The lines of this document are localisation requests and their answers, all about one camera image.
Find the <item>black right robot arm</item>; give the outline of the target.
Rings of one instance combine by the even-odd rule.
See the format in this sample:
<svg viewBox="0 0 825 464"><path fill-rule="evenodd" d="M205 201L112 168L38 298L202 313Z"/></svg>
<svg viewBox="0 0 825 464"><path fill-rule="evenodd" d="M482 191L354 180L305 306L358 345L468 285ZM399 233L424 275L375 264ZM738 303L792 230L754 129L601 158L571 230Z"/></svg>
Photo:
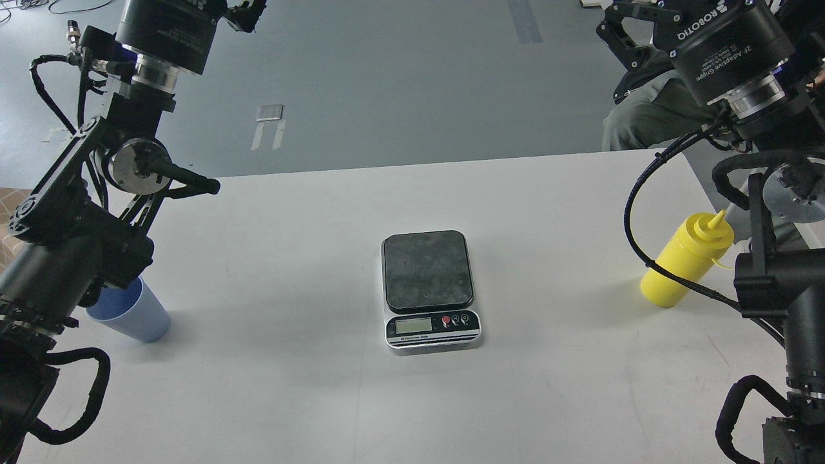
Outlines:
<svg viewBox="0 0 825 464"><path fill-rule="evenodd" d="M615 1L597 32L628 71L650 56L626 34L624 18L654 24L652 46L669 56L697 102L726 108L705 130L678 138L658 153L632 187L625 206L628 243L645 265L681 287L735 308L786 351L788 392L761 377L731 387L715 428L719 449L735 463L751 458L733 445L733 429L749 393L757 391L780 416L762 427L766 463L823 462L823 249L780 251L772 218L823 220L823 2ZM750 214L751 250L737 256L734 302L677 276L637 246L630 215L637 192L656 171L695 142L718 134L755 151L719 162L711 177L719 194Z"/></svg>

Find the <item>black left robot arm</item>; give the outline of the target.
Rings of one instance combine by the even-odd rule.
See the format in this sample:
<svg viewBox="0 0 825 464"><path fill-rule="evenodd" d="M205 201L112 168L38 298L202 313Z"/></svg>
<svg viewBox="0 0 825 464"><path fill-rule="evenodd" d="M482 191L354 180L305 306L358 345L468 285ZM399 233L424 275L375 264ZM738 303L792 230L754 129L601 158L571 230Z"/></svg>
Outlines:
<svg viewBox="0 0 825 464"><path fill-rule="evenodd" d="M79 325L76 307L152 264L148 230L163 200L219 192L219 181L174 164L157 126L176 106L178 75L203 73L219 21L251 33L265 8L128 1L115 34L69 21L70 53L32 61L36 91L72 137L8 224L24 247L2 274L3 463L17 461L27 435L61 445L97 419L111 358L97 347L56 352L55 339ZM59 367L79 360L97 362L85 409L55 430L39 413Z"/></svg>

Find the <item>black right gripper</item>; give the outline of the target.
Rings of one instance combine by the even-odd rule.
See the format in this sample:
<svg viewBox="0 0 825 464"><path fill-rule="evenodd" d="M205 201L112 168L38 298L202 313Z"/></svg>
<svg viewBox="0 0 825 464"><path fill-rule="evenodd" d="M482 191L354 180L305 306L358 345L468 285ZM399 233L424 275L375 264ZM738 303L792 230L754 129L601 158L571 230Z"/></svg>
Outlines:
<svg viewBox="0 0 825 464"><path fill-rule="evenodd" d="M666 1L664 6L612 2L596 34L627 71L636 72L647 64L650 47L638 45L623 21L656 23L652 44L675 53L672 64L698 103L717 102L795 53L765 1Z"/></svg>

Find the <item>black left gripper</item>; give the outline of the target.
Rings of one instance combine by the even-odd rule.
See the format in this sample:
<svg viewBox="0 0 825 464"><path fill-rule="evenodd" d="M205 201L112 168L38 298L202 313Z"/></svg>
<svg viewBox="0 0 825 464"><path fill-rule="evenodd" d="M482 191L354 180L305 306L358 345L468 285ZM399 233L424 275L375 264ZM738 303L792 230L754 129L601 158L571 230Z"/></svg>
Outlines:
<svg viewBox="0 0 825 464"><path fill-rule="evenodd" d="M237 32L251 33L266 9L266 1L127 1L116 41L139 55L148 55L201 75L208 61L218 20Z"/></svg>

